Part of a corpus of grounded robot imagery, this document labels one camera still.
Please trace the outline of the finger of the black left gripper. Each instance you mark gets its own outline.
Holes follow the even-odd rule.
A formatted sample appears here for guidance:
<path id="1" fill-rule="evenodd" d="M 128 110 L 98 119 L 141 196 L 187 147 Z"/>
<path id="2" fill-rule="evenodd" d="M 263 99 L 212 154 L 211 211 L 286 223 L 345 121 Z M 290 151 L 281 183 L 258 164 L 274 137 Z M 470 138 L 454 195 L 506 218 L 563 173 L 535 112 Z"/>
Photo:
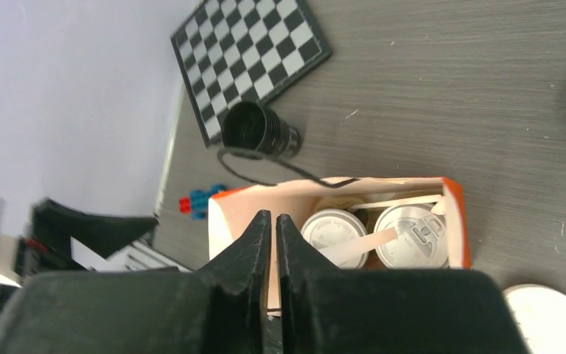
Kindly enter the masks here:
<path id="1" fill-rule="evenodd" d="M 82 269 L 72 256 L 72 240 L 107 259 L 157 226 L 154 216 L 89 214 L 46 198 L 32 207 L 29 246 L 39 252 L 42 266 Z"/>

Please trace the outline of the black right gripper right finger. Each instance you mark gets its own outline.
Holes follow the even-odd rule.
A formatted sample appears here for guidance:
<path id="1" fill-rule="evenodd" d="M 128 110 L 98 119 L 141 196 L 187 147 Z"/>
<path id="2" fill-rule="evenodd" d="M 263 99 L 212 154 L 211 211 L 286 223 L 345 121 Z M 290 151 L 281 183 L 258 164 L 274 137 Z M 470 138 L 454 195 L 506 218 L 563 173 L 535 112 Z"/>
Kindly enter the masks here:
<path id="1" fill-rule="evenodd" d="M 304 239 L 288 214 L 276 219 L 276 255 L 284 352 L 338 353 L 338 343 L 321 322 L 318 300 L 310 290 L 315 283 L 312 271 L 321 276 L 337 267 Z"/>

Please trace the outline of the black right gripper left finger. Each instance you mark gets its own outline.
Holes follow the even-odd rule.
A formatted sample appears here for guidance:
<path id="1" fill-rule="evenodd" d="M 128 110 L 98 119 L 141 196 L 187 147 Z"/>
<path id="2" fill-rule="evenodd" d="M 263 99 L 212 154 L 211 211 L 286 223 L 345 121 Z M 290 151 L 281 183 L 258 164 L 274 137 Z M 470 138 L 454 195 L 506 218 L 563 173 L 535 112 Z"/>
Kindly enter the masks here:
<path id="1" fill-rule="evenodd" d="M 259 210 L 242 234 L 192 273 L 200 299 L 191 353 L 262 353 L 269 287 L 271 213 Z"/>

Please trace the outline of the white paper stirrer stick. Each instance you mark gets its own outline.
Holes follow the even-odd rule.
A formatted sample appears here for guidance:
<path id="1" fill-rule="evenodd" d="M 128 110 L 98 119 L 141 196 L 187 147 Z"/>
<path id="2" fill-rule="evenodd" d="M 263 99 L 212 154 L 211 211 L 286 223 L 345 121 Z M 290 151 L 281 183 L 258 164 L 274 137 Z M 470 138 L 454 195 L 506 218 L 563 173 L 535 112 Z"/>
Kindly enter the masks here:
<path id="1" fill-rule="evenodd" d="M 353 240 L 348 240 L 344 243 L 328 246 L 318 251 L 332 263 L 340 265 L 397 238 L 398 234 L 396 229 L 392 227 Z"/>

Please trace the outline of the orange paper bag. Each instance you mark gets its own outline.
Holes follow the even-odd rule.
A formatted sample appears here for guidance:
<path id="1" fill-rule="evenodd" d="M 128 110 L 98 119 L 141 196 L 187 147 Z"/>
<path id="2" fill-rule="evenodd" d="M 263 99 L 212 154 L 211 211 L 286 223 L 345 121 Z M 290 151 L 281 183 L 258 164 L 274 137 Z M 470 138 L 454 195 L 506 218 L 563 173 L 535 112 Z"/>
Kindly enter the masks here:
<path id="1" fill-rule="evenodd" d="M 209 199 L 209 256 L 244 232 L 259 210 L 289 215 L 302 237 L 325 249 L 389 230 L 374 243 L 337 260 L 342 268 L 470 268 L 461 185 L 445 177 L 318 178 L 218 192 Z"/>

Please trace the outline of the white plastic cup lid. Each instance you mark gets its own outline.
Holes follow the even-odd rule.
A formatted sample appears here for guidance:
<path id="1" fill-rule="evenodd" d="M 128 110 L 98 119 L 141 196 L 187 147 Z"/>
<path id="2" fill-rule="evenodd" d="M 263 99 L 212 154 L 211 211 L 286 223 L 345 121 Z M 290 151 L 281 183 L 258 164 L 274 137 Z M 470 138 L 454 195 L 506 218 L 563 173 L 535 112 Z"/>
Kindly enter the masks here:
<path id="1" fill-rule="evenodd" d="M 383 211 L 374 231 L 395 229 L 396 239 L 375 249 L 387 268 L 446 268 L 447 227 L 429 204 L 393 206 Z"/>

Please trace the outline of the single cardboard cup carrier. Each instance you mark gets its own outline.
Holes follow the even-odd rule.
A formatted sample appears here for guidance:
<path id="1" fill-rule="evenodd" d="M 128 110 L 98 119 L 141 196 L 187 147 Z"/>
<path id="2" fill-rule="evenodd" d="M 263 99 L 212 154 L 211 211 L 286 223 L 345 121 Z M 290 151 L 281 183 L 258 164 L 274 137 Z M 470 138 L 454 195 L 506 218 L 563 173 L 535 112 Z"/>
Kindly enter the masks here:
<path id="1" fill-rule="evenodd" d="M 368 233 L 374 231 L 374 227 L 382 212 L 380 209 L 359 209 L 349 211 L 348 208 L 356 204 L 371 203 L 367 195 L 335 195 L 321 198 L 313 207 L 312 213 L 325 209 L 339 209 L 352 213 L 367 229 Z"/>

